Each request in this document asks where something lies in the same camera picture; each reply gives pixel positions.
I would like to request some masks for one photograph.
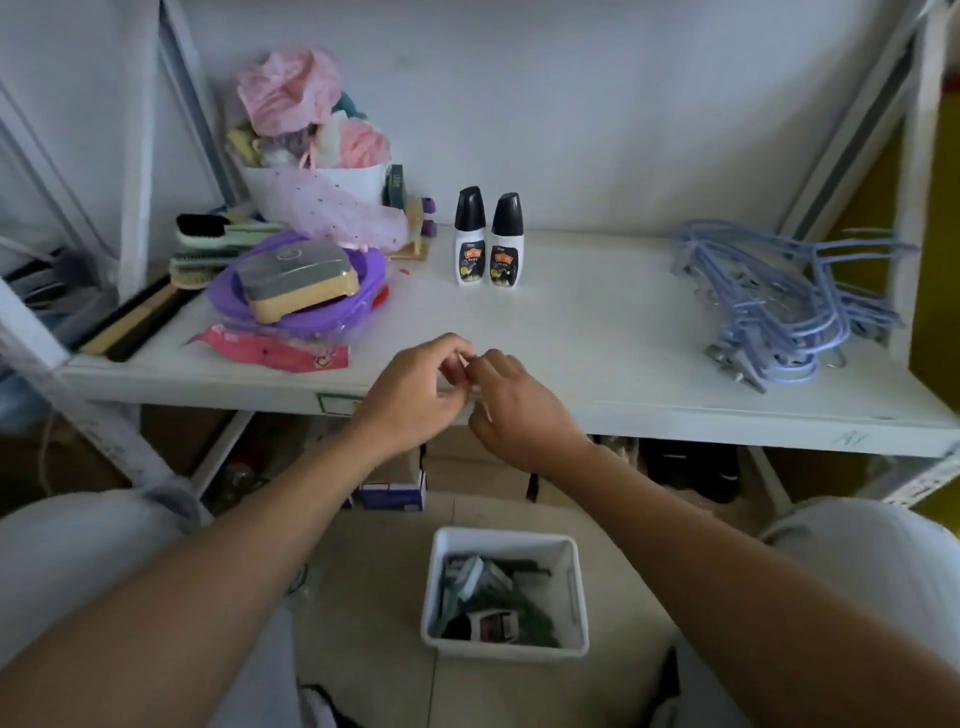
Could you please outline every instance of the gray pants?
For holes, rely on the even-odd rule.
[[[197,502],[170,488],[54,497],[0,521],[0,667],[201,519]],[[960,670],[960,544],[941,526],[893,506],[824,499],[763,539]],[[655,726],[749,725],[688,644],[678,663],[681,696],[657,712]],[[292,623],[280,606],[211,725],[300,728],[305,720],[316,718],[300,712]]]
[[[960,543],[942,526],[897,506],[820,498],[761,539],[960,671]],[[686,640],[677,664],[680,697],[657,711],[652,728],[751,725]]]

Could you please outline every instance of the white shelf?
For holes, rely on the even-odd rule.
[[[130,362],[60,371],[95,400],[320,414],[319,394],[363,396],[399,349],[452,330],[518,356],[588,432],[926,457],[960,441],[954,414],[868,341],[844,346],[845,369],[766,395],[721,375],[703,355],[714,314],[670,273],[667,240],[533,231],[521,285],[501,290],[457,286],[451,239],[441,228],[429,260],[394,265],[348,369],[289,375],[186,344],[217,321],[200,297]]]

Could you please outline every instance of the bottle label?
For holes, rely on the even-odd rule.
[[[511,286],[516,284],[516,271],[519,257],[516,248],[494,245],[490,250],[490,281],[495,285]]]
[[[460,271],[460,280],[471,282],[483,277],[487,266],[487,244],[483,240],[474,240],[472,243],[462,243],[457,254],[457,268]]]

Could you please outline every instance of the cardboard box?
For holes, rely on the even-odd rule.
[[[410,450],[374,470],[354,492],[364,508],[374,511],[422,511],[426,503],[426,474],[420,450]]]
[[[454,458],[423,458],[423,471],[430,490],[462,493],[469,496],[526,500],[530,475],[515,468],[494,463],[470,462]]]

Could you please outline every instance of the small white box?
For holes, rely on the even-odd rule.
[[[509,559],[535,559],[551,571],[549,577],[525,582],[527,595],[553,620],[554,637],[560,647],[533,647],[526,644],[489,644],[430,637],[430,625],[440,610],[444,558],[452,554],[478,553]],[[583,657],[590,649],[587,602],[580,573],[577,544],[569,536],[530,531],[500,531],[490,528],[447,526],[433,537],[430,572],[423,600],[420,635],[441,654],[514,662],[550,662]]]

